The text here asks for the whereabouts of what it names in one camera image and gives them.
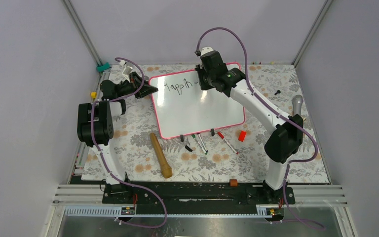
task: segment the teal object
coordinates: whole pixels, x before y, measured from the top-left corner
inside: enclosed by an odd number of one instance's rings
[[[104,64],[104,65],[102,65],[102,66],[97,67],[97,72],[101,73],[101,72],[107,70],[107,69],[110,68],[110,67],[111,67],[111,66],[110,66],[108,63],[106,63],[106,64]]]

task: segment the flower pattern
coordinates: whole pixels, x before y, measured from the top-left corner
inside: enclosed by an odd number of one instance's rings
[[[145,75],[150,78],[190,70],[194,65],[142,65],[141,67]],[[120,65],[113,65],[110,80],[115,83],[124,80],[121,72]],[[292,65],[250,65],[248,72],[251,83],[264,96],[279,108],[292,113],[291,99],[296,94],[301,94],[297,74]],[[237,179],[239,182],[261,182],[265,179],[269,158],[265,153],[264,144],[268,134],[249,111],[245,113],[244,124],[220,129],[220,132],[239,151],[239,155],[234,154],[218,135],[211,136],[209,132],[201,134],[209,151],[205,155],[190,136],[186,136],[183,143],[180,138],[160,139],[150,96],[139,100],[129,97],[126,99],[126,106],[126,114],[113,117],[115,130],[113,139],[115,153],[131,180],[228,182],[229,179]],[[305,119],[305,129],[314,134],[305,104],[302,107],[302,117]],[[247,133],[244,142],[239,142],[237,139],[241,131]],[[165,179],[160,172],[149,138],[152,132],[157,135],[165,157],[172,167],[173,176],[169,179]],[[187,151],[185,145],[190,146],[193,152]],[[296,159],[308,159],[313,152],[313,144],[305,137],[294,156]],[[88,152],[82,179],[104,179],[103,168],[91,150]],[[318,154],[312,162],[293,163],[288,180],[294,183],[328,183],[321,155]]]

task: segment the green marker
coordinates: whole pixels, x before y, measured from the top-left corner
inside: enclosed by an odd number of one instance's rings
[[[199,145],[199,147],[201,148],[201,150],[205,153],[205,154],[207,154],[207,151],[204,149],[204,147],[201,145],[201,143],[195,138],[195,135],[193,134],[193,135],[191,135],[192,136],[192,138],[196,141],[196,143]]]

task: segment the gray wall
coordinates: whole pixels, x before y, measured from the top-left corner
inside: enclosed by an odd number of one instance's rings
[[[379,236],[379,1],[336,0],[298,74],[358,233]]]
[[[194,63],[201,34],[235,31],[249,61],[291,63],[325,0],[72,0],[103,60],[122,55],[139,63]],[[213,32],[203,46],[225,61],[243,61],[239,43]]]
[[[0,0],[0,237],[40,233],[96,79],[61,1]]]

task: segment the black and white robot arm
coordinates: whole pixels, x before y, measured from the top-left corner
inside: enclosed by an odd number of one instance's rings
[[[195,70],[198,72],[201,89],[215,88],[239,102],[262,123],[270,134],[265,144],[265,152],[270,157],[265,182],[273,190],[280,189],[284,182],[287,163],[290,156],[297,152],[303,142],[303,134],[263,105],[249,89],[245,74],[237,68],[228,70],[217,51],[205,47],[201,51],[200,59],[202,64],[197,65]],[[303,119],[299,115],[290,116],[271,103],[255,87],[253,90],[273,109],[280,111],[280,115],[290,118],[303,127]]]

